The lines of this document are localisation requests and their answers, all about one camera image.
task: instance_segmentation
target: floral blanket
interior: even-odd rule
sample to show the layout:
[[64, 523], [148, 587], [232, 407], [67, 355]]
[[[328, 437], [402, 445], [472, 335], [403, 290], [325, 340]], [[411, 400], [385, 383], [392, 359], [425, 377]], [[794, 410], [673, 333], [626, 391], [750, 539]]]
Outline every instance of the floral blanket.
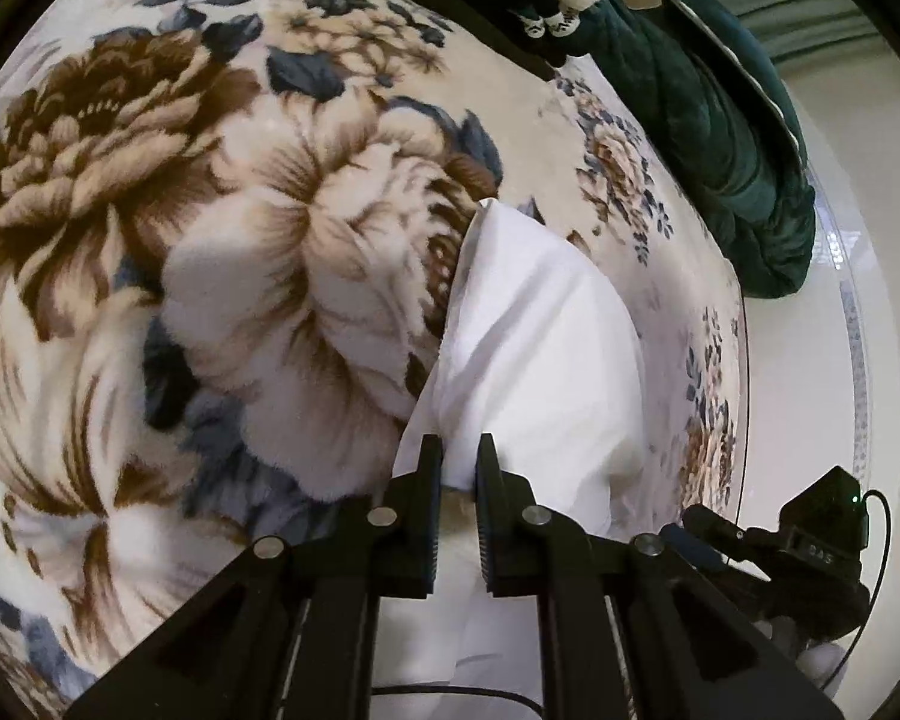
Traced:
[[486, 196], [634, 318], [649, 526], [732, 509], [739, 290], [591, 61], [545, 83], [406, 0], [34, 25], [0, 74], [0, 668], [37, 716], [389, 478]]

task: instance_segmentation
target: silver screw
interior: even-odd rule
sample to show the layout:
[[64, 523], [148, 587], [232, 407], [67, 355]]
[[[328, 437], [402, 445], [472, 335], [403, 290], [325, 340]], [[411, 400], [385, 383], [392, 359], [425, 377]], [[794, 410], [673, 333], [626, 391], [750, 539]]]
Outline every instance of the silver screw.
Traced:
[[396, 522], [396, 512], [389, 506], [378, 506], [367, 514], [367, 522], [374, 528], [389, 528]]
[[523, 519], [530, 525], [546, 525], [552, 516], [545, 506], [528, 506], [523, 509]]
[[657, 557], [663, 554], [663, 539], [655, 533], [641, 533], [634, 538], [636, 551], [647, 557]]
[[283, 539], [277, 536], [264, 536], [253, 546], [253, 554], [260, 560], [270, 560], [283, 552]]

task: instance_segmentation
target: dark green blanket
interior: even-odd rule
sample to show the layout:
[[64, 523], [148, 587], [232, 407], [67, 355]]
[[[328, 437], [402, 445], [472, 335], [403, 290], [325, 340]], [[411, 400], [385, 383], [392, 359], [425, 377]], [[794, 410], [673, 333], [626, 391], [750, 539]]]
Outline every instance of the dark green blanket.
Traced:
[[601, 0], [581, 14], [567, 50], [590, 53], [643, 124], [744, 293], [789, 295], [806, 277], [815, 231], [797, 115], [743, 25], [716, 0], [684, 1], [757, 84], [672, 4], [631, 11], [621, 0]]

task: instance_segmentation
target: black cable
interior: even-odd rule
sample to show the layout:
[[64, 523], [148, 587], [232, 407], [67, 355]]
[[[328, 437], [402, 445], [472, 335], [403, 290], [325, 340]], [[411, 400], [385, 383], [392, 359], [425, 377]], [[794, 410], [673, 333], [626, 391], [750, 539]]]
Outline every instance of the black cable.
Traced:
[[502, 698], [506, 701], [523, 704], [527, 709], [533, 709], [538, 717], [543, 717], [543, 707], [535, 701], [521, 696], [519, 693], [510, 693], [506, 690], [489, 690], [483, 688], [462, 688], [458, 685], [440, 685], [439, 683], [420, 683], [420, 685], [384, 685], [382, 688], [373, 688], [370, 691], [374, 696], [406, 696], [416, 693], [444, 693], [458, 696], [484, 696], [485, 698]]
[[847, 649], [844, 656], [837, 664], [837, 667], [833, 670], [833, 674], [831, 674], [820, 690], [826, 690], [826, 688], [830, 687], [830, 683], [836, 679], [837, 675], [840, 673], [840, 670], [847, 665], [847, 661], [850, 659], [850, 654], [853, 652], [853, 649], [857, 646], [857, 642], [860, 641], [861, 635], [863, 635], [864, 628], [866, 627], [866, 623], [869, 623], [869, 615], [874, 612], [874, 606], [876, 605], [876, 596], [880, 592], [880, 586], [883, 584], [883, 572], [887, 568], [887, 557], [890, 557], [890, 503], [887, 501], [887, 496], [881, 493], [880, 490], [867, 490], [864, 493], [864, 499], [861, 504], [866, 507], [866, 500], [868, 498], [877, 498], [880, 503], [883, 504], [883, 512], [884, 518], [887, 520], [887, 537], [884, 538], [883, 541], [883, 559], [880, 560], [880, 573], [877, 574], [876, 584], [874, 585], [874, 595], [871, 596], [871, 603], [869, 603], [869, 608], [866, 610], [866, 617], [864, 618], [864, 623], [860, 626], [860, 630], [857, 631], [857, 635], [853, 637], [853, 641], [850, 642], [850, 648]]

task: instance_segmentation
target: folded white cloth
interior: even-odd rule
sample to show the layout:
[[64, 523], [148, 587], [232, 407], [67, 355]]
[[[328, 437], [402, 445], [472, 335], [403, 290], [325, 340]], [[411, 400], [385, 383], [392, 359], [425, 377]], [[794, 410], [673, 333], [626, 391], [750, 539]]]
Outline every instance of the folded white cloth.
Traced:
[[[480, 435], [492, 433], [501, 467], [527, 477], [538, 503], [612, 535], [614, 490], [646, 456], [641, 376], [634, 324], [610, 281], [532, 218], [485, 200], [463, 242], [439, 360], [394, 475], [412, 471], [421, 438], [437, 433], [444, 485], [472, 490]], [[374, 683], [451, 680], [539, 701], [535, 602], [487, 597], [472, 505], [450, 504], [434, 596], [381, 607]], [[420, 697], [412, 709], [379, 699], [373, 717], [526, 713], [499, 700]]]

